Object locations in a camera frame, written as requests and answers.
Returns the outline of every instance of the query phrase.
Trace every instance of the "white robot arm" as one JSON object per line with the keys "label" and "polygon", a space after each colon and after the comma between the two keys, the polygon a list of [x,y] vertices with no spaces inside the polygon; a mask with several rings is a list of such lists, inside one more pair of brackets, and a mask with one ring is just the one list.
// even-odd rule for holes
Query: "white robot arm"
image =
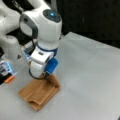
{"label": "white robot arm", "polygon": [[14,63],[14,69],[17,70],[25,63],[25,57],[21,51],[18,40],[9,32],[19,28],[20,14],[8,8],[2,0],[0,0],[0,47],[4,51],[6,60]]}
{"label": "white robot arm", "polygon": [[39,78],[48,63],[55,61],[53,58],[59,45],[62,19],[44,0],[28,1],[35,9],[21,15],[20,28],[24,34],[38,40],[31,55],[30,73],[33,77]]}

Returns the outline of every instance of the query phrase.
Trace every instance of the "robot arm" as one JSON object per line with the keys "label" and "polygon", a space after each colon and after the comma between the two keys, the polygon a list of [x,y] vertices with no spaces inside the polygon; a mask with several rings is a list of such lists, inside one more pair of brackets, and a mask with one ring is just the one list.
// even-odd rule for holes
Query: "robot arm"
{"label": "robot arm", "polygon": [[14,36],[7,34],[19,28],[19,18],[20,14],[18,12],[8,8],[0,0],[0,47],[5,53],[5,59],[14,63],[15,69],[18,69],[22,63],[24,64],[25,58],[21,52],[18,40]]}
{"label": "robot arm", "polygon": [[38,40],[31,55],[30,72],[32,76],[39,78],[49,63],[55,62],[53,58],[59,45],[62,19],[44,0],[28,1],[35,9],[21,15],[20,28],[24,34]]}

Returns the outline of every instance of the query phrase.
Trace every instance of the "table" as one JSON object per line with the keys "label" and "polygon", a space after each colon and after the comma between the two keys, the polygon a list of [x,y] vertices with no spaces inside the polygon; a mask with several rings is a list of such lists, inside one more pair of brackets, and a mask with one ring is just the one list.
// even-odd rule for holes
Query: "table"
{"label": "table", "polygon": [[24,65],[11,84],[0,86],[0,120],[118,120],[120,50],[70,32],[57,58],[60,92],[35,112],[17,95],[32,80]]}

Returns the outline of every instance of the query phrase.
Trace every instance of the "gray table surface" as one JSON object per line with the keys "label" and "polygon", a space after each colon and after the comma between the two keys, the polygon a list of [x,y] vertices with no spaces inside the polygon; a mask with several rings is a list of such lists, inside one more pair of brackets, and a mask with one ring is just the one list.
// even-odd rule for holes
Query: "gray table surface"
{"label": "gray table surface", "polygon": [[32,80],[25,65],[0,86],[0,120],[118,120],[120,50],[70,32],[57,58],[60,92],[35,112],[17,94]]}

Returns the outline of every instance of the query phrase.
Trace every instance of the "blue object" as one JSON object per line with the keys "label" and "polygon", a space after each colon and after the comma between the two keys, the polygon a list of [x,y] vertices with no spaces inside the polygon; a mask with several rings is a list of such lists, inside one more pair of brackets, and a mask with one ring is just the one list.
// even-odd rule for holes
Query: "blue object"
{"label": "blue object", "polygon": [[46,65],[45,72],[48,72],[49,74],[52,74],[55,70],[55,68],[58,65],[58,61],[55,58],[52,58],[48,61],[48,64]]}
{"label": "blue object", "polygon": [[50,13],[50,16],[55,16],[55,14],[54,13]]}

